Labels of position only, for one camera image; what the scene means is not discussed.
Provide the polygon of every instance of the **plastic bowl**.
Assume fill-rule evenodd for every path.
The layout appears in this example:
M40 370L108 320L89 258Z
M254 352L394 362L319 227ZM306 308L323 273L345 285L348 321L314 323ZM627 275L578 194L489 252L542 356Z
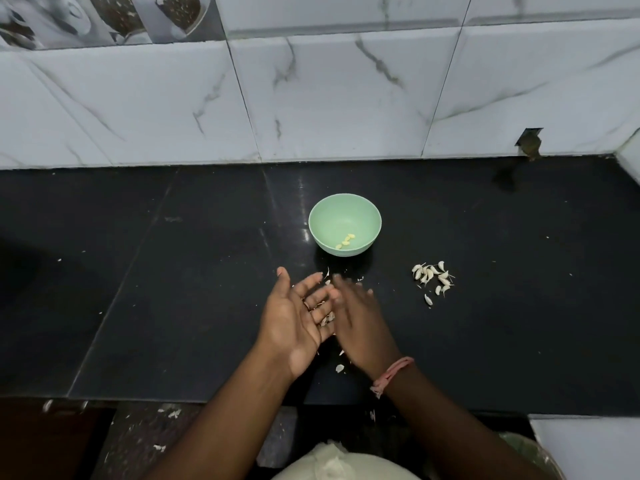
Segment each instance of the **plastic bowl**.
M378 208L364 197L334 194L316 203L309 214L309 230L318 246L334 256L349 257L363 253L376 240L382 228ZM336 249L347 234L355 237L348 246Z

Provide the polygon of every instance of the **right hand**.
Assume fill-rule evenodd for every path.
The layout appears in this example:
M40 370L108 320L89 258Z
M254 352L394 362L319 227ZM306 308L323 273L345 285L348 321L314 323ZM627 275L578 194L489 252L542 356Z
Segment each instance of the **right hand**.
M361 284L345 281L339 274L333 275L332 282L340 291L338 297L332 296L336 337L350 361L375 381L403 356L373 290L364 291Z

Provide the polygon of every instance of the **green bowl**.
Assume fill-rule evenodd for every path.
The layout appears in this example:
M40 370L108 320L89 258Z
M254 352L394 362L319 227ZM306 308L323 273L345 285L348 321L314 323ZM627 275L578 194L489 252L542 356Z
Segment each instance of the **green bowl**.
M318 246L334 256L363 253L382 228L380 212L370 201L354 194L334 194L316 203L309 214L309 230ZM347 234L355 237L348 246L336 249Z

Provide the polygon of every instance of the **forearm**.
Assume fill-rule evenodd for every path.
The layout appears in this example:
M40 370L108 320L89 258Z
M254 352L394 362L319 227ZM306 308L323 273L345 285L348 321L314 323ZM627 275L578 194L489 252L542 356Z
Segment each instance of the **forearm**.
M548 479L542 470L441 393L415 365L400 370L385 393L443 477Z
M257 344L147 480L240 480L291 385L286 361Z

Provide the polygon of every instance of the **hand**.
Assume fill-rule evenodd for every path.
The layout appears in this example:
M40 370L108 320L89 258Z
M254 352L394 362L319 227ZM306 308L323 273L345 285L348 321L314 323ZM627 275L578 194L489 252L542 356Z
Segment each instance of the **hand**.
M338 291L327 285L304 299L320 284L322 273L312 274L292 288L287 270L279 267L276 272L278 281L262 311L257 343L284 357L293 381L307 370L320 344L333 335L333 322L319 324L332 311L330 298L335 298ZM316 308L322 300L325 302Z
M332 298L335 334L350 361L372 381L378 379L396 360L402 358L391 332L382 318L373 290L333 275L340 295Z

